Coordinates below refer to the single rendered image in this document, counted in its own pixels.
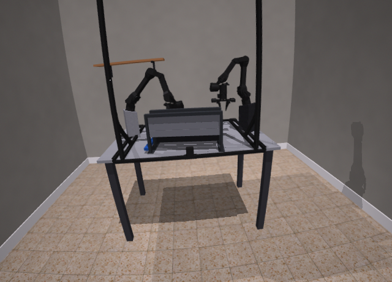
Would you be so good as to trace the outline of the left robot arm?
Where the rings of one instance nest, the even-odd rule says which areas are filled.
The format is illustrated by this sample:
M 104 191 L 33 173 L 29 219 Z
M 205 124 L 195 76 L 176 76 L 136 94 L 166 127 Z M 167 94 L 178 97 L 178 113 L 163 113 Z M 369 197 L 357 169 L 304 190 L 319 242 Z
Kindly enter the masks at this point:
M 182 101 L 176 101 L 174 99 L 172 93 L 168 89 L 168 85 L 167 85 L 167 82 L 165 80 L 164 74 L 158 73 L 153 68 L 148 68 L 146 70 L 146 72 L 145 72 L 144 79 L 141 81 L 141 83 L 139 84 L 137 89 L 133 93 L 131 93 L 129 95 L 129 97 L 125 100 L 125 102 L 126 102 L 126 110 L 127 111 L 131 111 L 131 112 L 135 111 L 135 104 L 141 98 L 140 97 L 140 93 L 143 91 L 143 89 L 148 84 L 148 82 L 152 78 L 154 78 L 155 76 L 159 78 L 162 90 L 164 92 L 164 94 L 163 94 L 164 101 L 165 102 L 170 102 L 170 103 L 165 103 L 164 104 L 164 106 L 166 106 L 166 109 L 181 109 L 181 108 L 184 108 L 183 102 Z M 133 102 L 135 102 L 135 103 L 133 103 Z M 171 103 L 173 103 L 173 104 L 171 104 Z

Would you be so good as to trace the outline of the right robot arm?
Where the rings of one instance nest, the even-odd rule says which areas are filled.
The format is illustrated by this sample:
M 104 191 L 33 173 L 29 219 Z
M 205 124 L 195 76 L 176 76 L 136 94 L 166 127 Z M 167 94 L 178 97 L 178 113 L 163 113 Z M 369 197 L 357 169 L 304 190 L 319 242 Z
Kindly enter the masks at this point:
M 249 97 L 251 96 L 251 94 L 250 92 L 247 91 L 247 87 L 246 87 L 246 71 L 247 71 L 247 65 L 249 64 L 249 58 L 247 56 L 232 59 L 231 63 L 228 65 L 228 68 L 225 70 L 222 76 L 218 78 L 219 82 L 217 81 L 217 83 L 210 83 L 209 90 L 211 92 L 227 91 L 227 85 L 229 84 L 226 81 L 228 79 L 229 73 L 234 68 L 235 64 L 239 64 L 241 66 L 240 85 L 237 87 L 237 93 L 240 96 L 240 98 L 242 98 L 241 101 L 243 105 L 251 104 L 250 97 Z M 222 84 L 220 85 L 219 83 Z

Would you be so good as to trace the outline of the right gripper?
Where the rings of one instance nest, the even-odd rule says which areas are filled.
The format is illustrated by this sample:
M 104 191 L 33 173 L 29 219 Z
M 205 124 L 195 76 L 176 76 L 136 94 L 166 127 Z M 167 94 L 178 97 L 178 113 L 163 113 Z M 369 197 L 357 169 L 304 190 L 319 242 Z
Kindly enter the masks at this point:
M 220 101 L 226 101 L 227 105 L 225 106 L 225 111 L 227 110 L 227 107 L 228 107 L 230 101 L 236 102 L 235 98 L 227 99 L 227 92 L 226 91 L 220 91 L 219 97 L 220 97 L 220 99 L 212 98 L 211 102 L 216 102 L 219 105 L 219 107 L 221 107 Z M 221 99 L 226 99 L 226 100 L 221 100 Z

